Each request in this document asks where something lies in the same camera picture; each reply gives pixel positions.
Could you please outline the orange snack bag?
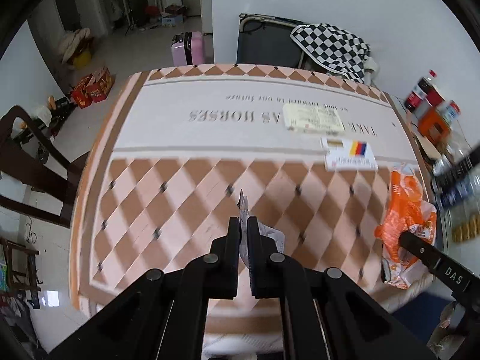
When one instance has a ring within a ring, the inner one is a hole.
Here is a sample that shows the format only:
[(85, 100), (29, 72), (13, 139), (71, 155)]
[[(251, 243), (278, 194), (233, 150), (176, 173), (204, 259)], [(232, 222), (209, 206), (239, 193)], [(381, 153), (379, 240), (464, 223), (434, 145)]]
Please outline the orange snack bag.
[(397, 289), (408, 289), (425, 275), (420, 260), (400, 247), (400, 234), (410, 232), (433, 245), (437, 211), (423, 197), (423, 187), (408, 164), (391, 170), (390, 200), (383, 222), (374, 236), (382, 241), (382, 280)]

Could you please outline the small wooden stool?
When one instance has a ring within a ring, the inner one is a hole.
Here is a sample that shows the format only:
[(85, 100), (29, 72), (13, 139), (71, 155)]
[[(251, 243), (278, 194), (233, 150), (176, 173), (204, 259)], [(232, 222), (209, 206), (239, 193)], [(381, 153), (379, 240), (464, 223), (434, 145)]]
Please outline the small wooden stool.
[(40, 308), (37, 257), (39, 252), (23, 244), (1, 238), (2, 293), (22, 295), (34, 309)]

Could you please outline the checkered pink tablecloth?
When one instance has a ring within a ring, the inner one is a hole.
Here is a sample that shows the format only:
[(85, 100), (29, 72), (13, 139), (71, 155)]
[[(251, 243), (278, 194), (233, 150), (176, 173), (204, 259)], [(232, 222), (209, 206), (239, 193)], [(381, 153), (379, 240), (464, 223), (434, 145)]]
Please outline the checkered pink tablecloth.
[[(328, 170), (326, 139), (284, 123), (287, 104), (339, 113), (349, 141), (367, 143), (374, 170)], [(337, 267), (388, 311), (431, 286), (385, 284), (374, 235), (391, 169), (427, 172), (393, 98), (322, 73), (206, 64), (128, 78), (93, 144), (72, 217), (69, 295), (97, 314), (151, 268), (172, 272), (206, 254), (232, 217), (282, 232), (304, 267)]]

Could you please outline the orange box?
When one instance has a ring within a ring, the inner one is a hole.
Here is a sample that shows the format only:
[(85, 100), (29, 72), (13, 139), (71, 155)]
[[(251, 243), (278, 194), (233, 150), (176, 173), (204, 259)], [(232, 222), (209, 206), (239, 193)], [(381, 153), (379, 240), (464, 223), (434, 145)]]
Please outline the orange box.
[(418, 132), (431, 144), (436, 146), (450, 132), (450, 125), (439, 114), (436, 108), (431, 108), (425, 113), (418, 123)]

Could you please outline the white card with flag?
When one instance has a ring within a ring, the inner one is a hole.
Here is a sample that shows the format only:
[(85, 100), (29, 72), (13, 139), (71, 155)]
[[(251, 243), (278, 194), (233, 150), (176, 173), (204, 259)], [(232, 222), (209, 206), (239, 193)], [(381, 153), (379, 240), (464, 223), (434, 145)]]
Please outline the white card with flag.
[(377, 171), (377, 161), (371, 145), (364, 141), (351, 141), (335, 136), (320, 139), (327, 151), (325, 169), (327, 171)]

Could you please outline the dark wooden chair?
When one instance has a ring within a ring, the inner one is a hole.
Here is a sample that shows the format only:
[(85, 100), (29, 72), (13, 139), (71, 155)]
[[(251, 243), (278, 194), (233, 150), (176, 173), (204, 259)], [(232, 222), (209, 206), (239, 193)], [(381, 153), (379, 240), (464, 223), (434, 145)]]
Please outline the dark wooden chair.
[[(67, 171), (65, 178), (47, 168), (40, 160), (33, 158), (14, 142), (11, 134), (16, 119), (22, 119), (26, 123), (27, 128), (38, 139), (41, 146)], [(17, 202), (10, 197), (1, 196), (1, 207), (21, 215), (69, 228), (72, 222), (72, 212), (77, 199), (80, 178), (88, 157), (89, 155), (85, 153), (72, 162), (68, 161), (35, 125), (29, 114), (22, 107), (13, 106), (1, 117), (1, 172), (56, 198), (63, 205), (60, 213), (54, 214), (23, 202)]]

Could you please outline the cola bottle red label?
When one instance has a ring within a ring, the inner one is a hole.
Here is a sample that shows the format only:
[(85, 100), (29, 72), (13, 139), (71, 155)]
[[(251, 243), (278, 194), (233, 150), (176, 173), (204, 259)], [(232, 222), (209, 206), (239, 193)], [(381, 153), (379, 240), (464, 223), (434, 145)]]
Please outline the cola bottle red label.
[(437, 74), (433, 70), (429, 70), (427, 76), (423, 76), (415, 85), (411, 93), (407, 96), (403, 105), (405, 109), (414, 113), (421, 103), (426, 100), (427, 95), (434, 87), (434, 81)]

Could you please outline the cream paper booklet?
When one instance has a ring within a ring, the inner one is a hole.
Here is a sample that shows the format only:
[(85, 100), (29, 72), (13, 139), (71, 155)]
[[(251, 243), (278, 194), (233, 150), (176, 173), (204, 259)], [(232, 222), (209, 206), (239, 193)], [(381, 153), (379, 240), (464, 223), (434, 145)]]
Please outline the cream paper booklet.
[(328, 135), (345, 133), (339, 113), (334, 109), (289, 103), (283, 106), (282, 114), (291, 131)]

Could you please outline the red gift box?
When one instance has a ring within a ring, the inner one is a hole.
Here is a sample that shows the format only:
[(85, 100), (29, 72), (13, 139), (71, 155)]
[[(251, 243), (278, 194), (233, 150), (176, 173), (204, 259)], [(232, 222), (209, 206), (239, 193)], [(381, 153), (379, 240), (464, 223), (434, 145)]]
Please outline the red gift box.
[(110, 93), (114, 79), (107, 67), (98, 69), (95, 73), (82, 77), (70, 94), (70, 99), (80, 109), (89, 107), (92, 103), (105, 100)]

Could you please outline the pink suitcase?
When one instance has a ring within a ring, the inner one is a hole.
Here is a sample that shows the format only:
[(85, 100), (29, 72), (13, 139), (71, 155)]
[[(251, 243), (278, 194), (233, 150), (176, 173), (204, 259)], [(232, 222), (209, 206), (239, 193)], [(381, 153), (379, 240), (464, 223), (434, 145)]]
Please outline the pink suitcase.
[(171, 45), (175, 66), (199, 65), (205, 63), (203, 35), (199, 31), (176, 34)]

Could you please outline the black white checkered cloth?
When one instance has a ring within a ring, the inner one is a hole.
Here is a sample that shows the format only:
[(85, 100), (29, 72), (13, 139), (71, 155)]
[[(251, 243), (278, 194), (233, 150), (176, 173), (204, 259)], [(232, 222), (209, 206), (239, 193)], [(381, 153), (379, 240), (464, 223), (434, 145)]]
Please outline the black white checkered cloth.
[(370, 47), (361, 37), (332, 24), (302, 24), (291, 31), (290, 39), (327, 72), (365, 82)]

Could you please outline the yellow bucket with cloth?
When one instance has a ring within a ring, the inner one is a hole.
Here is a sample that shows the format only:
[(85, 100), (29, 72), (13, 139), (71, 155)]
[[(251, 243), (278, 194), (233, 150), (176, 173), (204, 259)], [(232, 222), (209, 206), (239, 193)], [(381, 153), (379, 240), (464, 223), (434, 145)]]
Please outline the yellow bucket with cloth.
[(93, 40), (90, 28), (66, 32), (57, 47), (57, 55), (61, 63), (68, 69), (74, 70), (74, 59), (84, 50), (89, 49)]

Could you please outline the dark folding bed frame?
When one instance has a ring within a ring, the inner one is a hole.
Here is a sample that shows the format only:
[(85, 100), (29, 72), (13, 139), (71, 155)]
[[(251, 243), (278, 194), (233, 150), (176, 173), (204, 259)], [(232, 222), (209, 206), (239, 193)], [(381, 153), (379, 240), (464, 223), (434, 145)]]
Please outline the dark folding bed frame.
[(276, 16), (241, 13), (239, 16), (237, 63), (302, 68), (304, 52), (290, 33), (304, 22)]

